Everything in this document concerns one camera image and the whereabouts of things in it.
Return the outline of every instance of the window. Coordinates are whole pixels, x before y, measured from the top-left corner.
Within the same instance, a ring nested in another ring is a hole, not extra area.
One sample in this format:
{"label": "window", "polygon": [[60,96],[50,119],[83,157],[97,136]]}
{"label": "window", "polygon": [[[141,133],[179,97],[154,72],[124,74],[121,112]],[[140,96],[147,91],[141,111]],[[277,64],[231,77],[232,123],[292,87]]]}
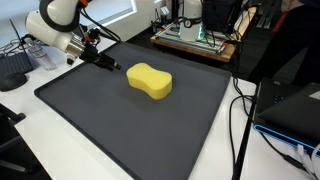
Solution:
{"label": "window", "polygon": [[[89,16],[100,24],[133,11],[132,0],[94,0],[86,8]],[[81,24],[91,25],[91,21],[81,17]]]}
{"label": "window", "polygon": [[[133,2],[134,0],[93,0],[89,3],[86,11],[95,21],[105,24],[112,19],[132,12]],[[5,8],[0,11],[0,46],[16,38],[12,33],[9,19],[13,20],[21,36],[28,33],[25,29],[25,18],[30,11],[39,8],[39,0],[1,0],[1,3],[5,5]],[[92,25],[82,16],[80,22],[84,25]]]}

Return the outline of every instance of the yellow sponge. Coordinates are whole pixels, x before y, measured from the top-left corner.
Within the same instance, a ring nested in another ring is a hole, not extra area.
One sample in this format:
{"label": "yellow sponge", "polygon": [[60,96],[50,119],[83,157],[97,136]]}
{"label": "yellow sponge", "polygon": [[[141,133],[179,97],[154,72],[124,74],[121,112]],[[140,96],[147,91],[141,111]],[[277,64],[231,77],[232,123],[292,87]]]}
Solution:
{"label": "yellow sponge", "polygon": [[138,63],[128,69],[127,78],[130,86],[146,92],[156,100],[166,97],[172,90],[171,74],[153,69],[145,63]]}

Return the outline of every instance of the white table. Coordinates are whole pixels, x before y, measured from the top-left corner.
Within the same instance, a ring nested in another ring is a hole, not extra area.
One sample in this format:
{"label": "white table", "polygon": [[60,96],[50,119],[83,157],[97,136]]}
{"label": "white table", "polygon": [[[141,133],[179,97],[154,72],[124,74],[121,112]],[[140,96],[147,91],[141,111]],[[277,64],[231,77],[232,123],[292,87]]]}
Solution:
{"label": "white table", "polygon": [[[106,41],[99,49],[105,49],[111,44]],[[15,128],[53,179],[132,179],[77,129],[35,97],[33,92],[36,88],[71,69],[66,65],[64,53],[52,48],[47,51],[57,63],[58,69],[47,72],[38,67],[28,73],[29,81],[24,86],[6,93],[0,92],[2,104],[27,116]],[[252,95],[256,89],[254,84],[242,80],[239,81],[239,87],[247,95]],[[238,94],[230,82],[190,179],[231,179],[228,112],[236,96]],[[240,147],[246,120],[242,103],[237,101],[232,110],[236,152]]]}
{"label": "white table", "polygon": [[[280,152],[288,154],[296,160],[300,159],[296,148],[274,138],[266,137]],[[320,164],[320,158],[317,158],[317,164]],[[283,160],[257,131],[251,129],[241,179],[304,180],[312,178],[304,171]]]}

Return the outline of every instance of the black cable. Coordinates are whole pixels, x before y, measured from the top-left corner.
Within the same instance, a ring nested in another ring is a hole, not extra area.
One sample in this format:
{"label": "black cable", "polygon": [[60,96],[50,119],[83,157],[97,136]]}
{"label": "black cable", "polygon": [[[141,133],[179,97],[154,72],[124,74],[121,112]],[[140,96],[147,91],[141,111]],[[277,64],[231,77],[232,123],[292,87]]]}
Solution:
{"label": "black cable", "polygon": [[243,45],[244,45],[244,43],[243,43],[243,41],[242,41],[242,35],[240,34],[239,31],[237,31],[237,30],[234,29],[234,34],[235,34],[236,37],[237,37],[237,41],[238,41],[238,44],[237,44],[237,45],[239,45],[239,47],[237,47],[236,45],[234,45],[235,48],[236,48],[236,50],[237,50],[236,59],[235,59],[235,63],[236,63],[236,70],[235,70],[235,72],[238,73],[238,72],[239,72],[239,67],[240,67],[240,56],[241,56],[242,51],[243,51]]}
{"label": "black cable", "polygon": [[231,150],[232,150],[232,162],[233,162],[233,172],[235,170],[235,166],[236,166],[236,155],[235,155],[235,150],[234,150],[234,143],[233,143],[233,135],[232,135],[232,121],[231,121],[231,114],[232,114],[232,106],[234,104],[234,102],[240,98],[246,98],[246,99],[249,99],[251,100],[251,97],[252,96],[247,96],[247,95],[240,95],[236,98],[234,98],[230,104],[230,107],[229,107],[229,138],[230,138],[230,144],[231,144]]}
{"label": "black cable", "polygon": [[[247,95],[243,95],[242,91],[240,90],[240,88],[238,87],[238,79],[234,78],[234,88],[236,89],[236,91],[239,93],[240,96],[238,96],[236,99],[234,99],[232,102],[236,101],[239,98],[242,98],[243,100],[243,104],[244,104],[244,109],[245,109],[245,101],[244,99],[250,100],[250,101],[257,101],[257,98],[255,96],[247,96]],[[231,129],[231,108],[232,108],[232,104],[230,105],[230,109],[229,109],[229,134],[230,134],[230,140],[231,140],[231,146],[233,148],[233,156],[234,156],[234,147],[233,147],[233,140],[232,140],[232,129]],[[251,121],[252,124],[255,124],[254,121],[248,116],[249,120]],[[301,169],[305,172],[307,172],[307,170],[305,169],[305,167],[303,166],[302,163],[300,163],[299,161],[297,161],[296,159],[292,158],[289,155],[286,155],[282,152],[280,152],[278,149],[276,149],[271,143],[270,141],[265,137],[264,134],[260,133],[261,136],[263,137],[263,139],[267,142],[267,144],[275,151],[277,152],[285,161],[287,161],[289,164],[295,166],[298,169]]]}
{"label": "black cable", "polygon": [[207,44],[208,44],[210,47],[214,48],[215,44],[212,45],[211,43],[209,43],[208,38],[207,38],[207,34],[204,35],[204,38],[206,39]]}
{"label": "black cable", "polygon": [[183,6],[182,6],[182,16],[184,17],[184,0],[183,0],[182,4],[183,4]]}
{"label": "black cable", "polygon": [[111,40],[114,40],[116,42],[121,42],[121,38],[116,34],[114,33],[113,31],[109,30],[108,28],[102,26],[100,23],[96,22],[95,20],[93,20],[89,15],[88,13],[86,12],[85,9],[82,9],[82,11],[80,11],[80,13],[82,14],[82,16],[84,16],[85,18],[87,18],[88,20],[90,20],[91,22],[93,22],[94,24],[96,24],[98,27],[100,27],[105,33],[107,34],[104,34],[101,32],[101,36],[102,37],[105,37],[105,38],[109,38]]}
{"label": "black cable", "polygon": [[214,44],[214,46],[216,46],[216,38],[214,37],[212,30],[211,30],[211,35],[212,35],[213,44]]}
{"label": "black cable", "polygon": [[155,8],[155,16],[156,15],[157,15],[157,17],[155,17],[154,19],[160,19],[159,12],[158,12],[157,8]]}
{"label": "black cable", "polygon": [[274,150],[274,151],[276,151],[280,156],[285,156],[282,152],[280,152],[278,149],[276,149],[271,143],[270,143],[270,141],[266,138],[266,136],[264,135],[264,134],[262,134],[261,132],[260,132],[260,134],[261,134],[261,136],[263,137],[263,139],[269,144],[269,146]]}

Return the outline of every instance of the white object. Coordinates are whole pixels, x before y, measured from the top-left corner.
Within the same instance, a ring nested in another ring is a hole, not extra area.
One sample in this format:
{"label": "white object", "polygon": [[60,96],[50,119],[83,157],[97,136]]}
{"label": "white object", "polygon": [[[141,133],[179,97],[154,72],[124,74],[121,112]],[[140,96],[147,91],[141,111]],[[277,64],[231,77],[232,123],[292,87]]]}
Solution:
{"label": "white object", "polygon": [[[100,50],[110,46],[104,42],[101,44]],[[65,58],[64,53],[47,52],[54,54],[51,56],[54,60]],[[34,89],[67,70],[70,68],[63,64],[57,71],[44,76],[45,70],[35,69],[28,73],[30,80],[23,87],[0,93],[1,103],[14,112],[23,112],[27,116],[15,126],[16,129],[53,179],[132,179],[76,128],[34,96]],[[239,80],[239,87],[248,95],[252,95],[256,88],[254,84],[242,80]],[[238,93],[230,82],[189,179],[231,179],[228,111],[232,99],[237,96]],[[241,101],[234,104],[232,120],[235,150],[238,152],[247,120]]]}
{"label": "white object", "polygon": [[39,11],[32,11],[27,16],[26,29],[37,39],[50,46],[54,46],[63,52],[73,38],[72,33],[62,33],[52,29],[42,19]]}
{"label": "white object", "polygon": [[300,162],[306,168],[308,173],[313,176],[314,169],[310,157],[308,157],[308,155],[304,152],[304,148],[301,144],[298,144],[297,150],[300,157]]}
{"label": "white object", "polygon": [[319,166],[319,159],[317,157],[317,152],[320,150],[320,144],[313,150],[311,156],[312,167],[314,170],[315,176],[319,179],[320,178],[320,166]]}
{"label": "white object", "polygon": [[180,23],[180,38],[184,41],[196,41],[199,37],[202,23],[192,24],[192,20],[201,18],[202,4],[200,0],[185,0],[184,1],[184,20]]}
{"label": "white object", "polygon": [[25,39],[25,41],[29,45],[28,51],[30,52],[30,54],[45,70],[51,71],[57,68],[56,64],[52,62],[41,45],[36,44],[29,38]]}
{"label": "white object", "polygon": [[59,25],[72,22],[79,0],[54,0],[47,7],[49,17]]}

